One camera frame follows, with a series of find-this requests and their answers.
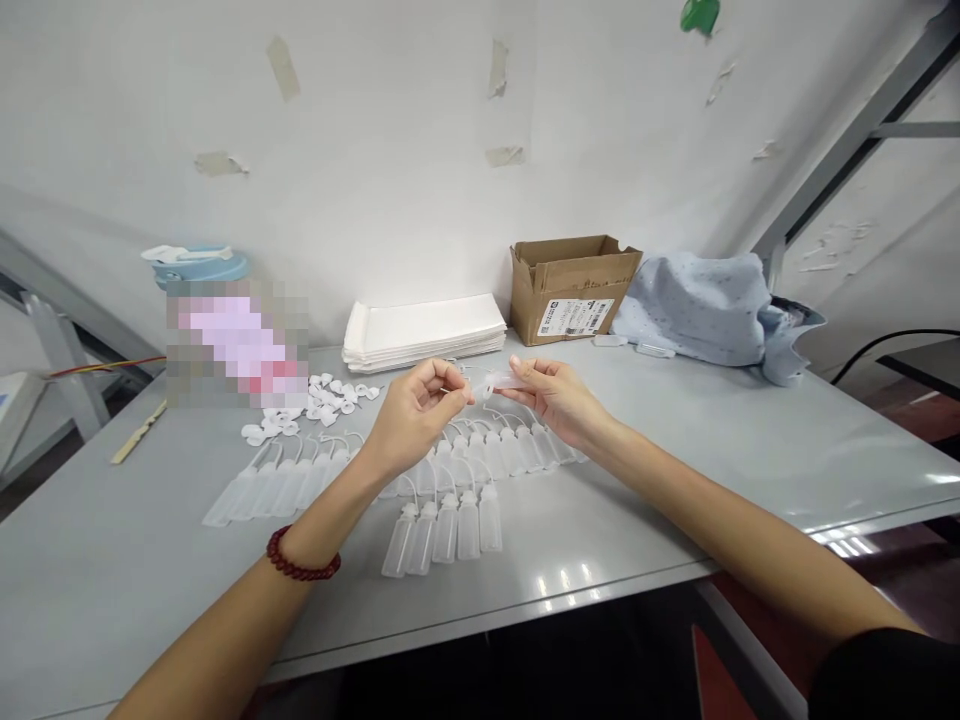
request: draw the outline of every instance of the black sleeve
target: black sleeve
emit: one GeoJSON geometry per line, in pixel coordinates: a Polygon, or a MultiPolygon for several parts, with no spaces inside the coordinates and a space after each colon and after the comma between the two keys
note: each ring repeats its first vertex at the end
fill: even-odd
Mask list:
{"type": "Polygon", "coordinates": [[[810,690],[811,720],[956,718],[960,646],[908,630],[871,630],[831,652],[810,690]]]}

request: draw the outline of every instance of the gray table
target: gray table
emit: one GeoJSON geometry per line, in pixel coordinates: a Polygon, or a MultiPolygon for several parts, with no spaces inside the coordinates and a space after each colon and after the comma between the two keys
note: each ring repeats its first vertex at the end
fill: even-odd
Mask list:
{"type": "MultiPolygon", "coordinates": [[[[533,354],[511,336],[502,353],[474,362],[506,367],[511,352],[533,354]]],[[[747,371],[589,341],[538,352],[573,364],[615,415],[821,542],[960,511],[960,465],[812,375],[786,390],[747,371]]],[[[316,351],[311,367],[349,376],[336,348],[316,351]]],[[[84,718],[105,715],[288,522],[200,524],[253,455],[239,429],[255,411],[168,410],[126,463],[108,464],[163,392],[159,379],[0,524],[4,718],[82,708],[84,718]]],[[[369,429],[380,402],[332,430],[369,429]]],[[[715,569],[592,463],[513,478],[500,493],[503,553],[402,580],[380,576],[401,501],[375,503],[344,545],[340,573],[319,584],[267,680],[715,569]]]]}

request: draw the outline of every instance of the white wall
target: white wall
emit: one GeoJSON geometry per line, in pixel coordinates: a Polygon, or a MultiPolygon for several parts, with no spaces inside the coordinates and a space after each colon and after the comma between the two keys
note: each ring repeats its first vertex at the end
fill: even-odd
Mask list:
{"type": "MultiPolygon", "coordinates": [[[[960,65],[907,119],[960,119],[960,65]]],[[[890,332],[960,329],[958,167],[960,140],[887,141],[790,246],[780,291],[830,320],[800,343],[814,371],[832,379],[859,348],[890,332]]],[[[864,398],[900,377],[875,358],[946,339],[914,335],[879,345],[842,387],[864,398]]]]}
{"type": "Polygon", "coordinates": [[[679,31],[682,4],[5,1],[0,225],[158,347],[138,254],[161,242],[229,242],[299,283],[314,343],[341,339],[354,299],[505,304],[517,240],[726,254],[752,245],[878,52],[943,3],[725,0],[709,43],[679,31]],[[287,104],[275,34],[302,88],[287,104]],[[500,107],[494,34],[512,47],[500,107]],[[497,132],[528,139],[525,165],[487,166],[497,132]],[[782,153],[752,162],[770,139],[782,153]],[[214,150],[249,176],[199,175],[214,150]]]}

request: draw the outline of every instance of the wooden stick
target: wooden stick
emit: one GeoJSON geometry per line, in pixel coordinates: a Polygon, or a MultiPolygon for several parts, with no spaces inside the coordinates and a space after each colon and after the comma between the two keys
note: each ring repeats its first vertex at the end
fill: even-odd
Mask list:
{"type": "Polygon", "coordinates": [[[147,434],[147,431],[150,430],[153,424],[157,421],[157,418],[163,415],[163,411],[166,409],[167,401],[164,400],[162,403],[160,403],[160,407],[153,411],[153,415],[148,417],[146,422],[144,422],[143,425],[134,431],[133,435],[130,436],[130,439],[127,440],[123,447],[117,451],[117,454],[113,456],[113,460],[111,460],[110,463],[112,465],[119,465],[126,460],[127,455],[133,451],[133,449],[137,446],[137,443],[143,439],[143,436],[147,434]]]}

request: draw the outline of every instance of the red bead bracelet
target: red bead bracelet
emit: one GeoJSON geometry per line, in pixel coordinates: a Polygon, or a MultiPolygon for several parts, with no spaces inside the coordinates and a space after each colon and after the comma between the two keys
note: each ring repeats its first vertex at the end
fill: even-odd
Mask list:
{"type": "Polygon", "coordinates": [[[303,580],[304,582],[313,582],[314,580],[329,580],[340,569],[340,553],[337,553],[330,564],[320,570],[311,570],[310,568],[294,565],[287,560],[280,552],[280,538],[287,534],[290,525],[282,527],[270,536],[270,542],[267,543],[267,557],[273,566],[294,580],[303,580]]]}

